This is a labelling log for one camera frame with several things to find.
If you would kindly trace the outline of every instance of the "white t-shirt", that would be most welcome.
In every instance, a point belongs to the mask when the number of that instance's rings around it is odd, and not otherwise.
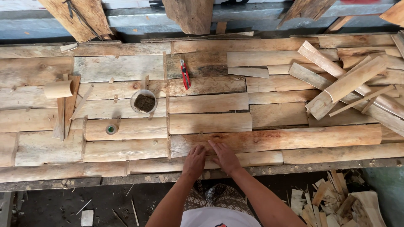
[[[221,207],[203,207],[182,214],[181,227],[261,227],[251,215]]]

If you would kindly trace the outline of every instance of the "red utility knife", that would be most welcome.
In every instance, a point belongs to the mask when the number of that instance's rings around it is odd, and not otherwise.
[[[185,65],[184,60],[180,59],[179,61],[181,62],[181,73],[184,80],[184,86],[185,89],[188,90],[191,87],[191,81],[189,80],[187,66]]]

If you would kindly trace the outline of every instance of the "person's left hand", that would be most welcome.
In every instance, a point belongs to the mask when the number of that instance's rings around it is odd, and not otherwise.
[[[182,169],[182,175],[189,177],[190,180],[196,181],[205,167],[205,154],[206,150],[202,145],[197,145],[189,151],[185,158],[184,167]]]

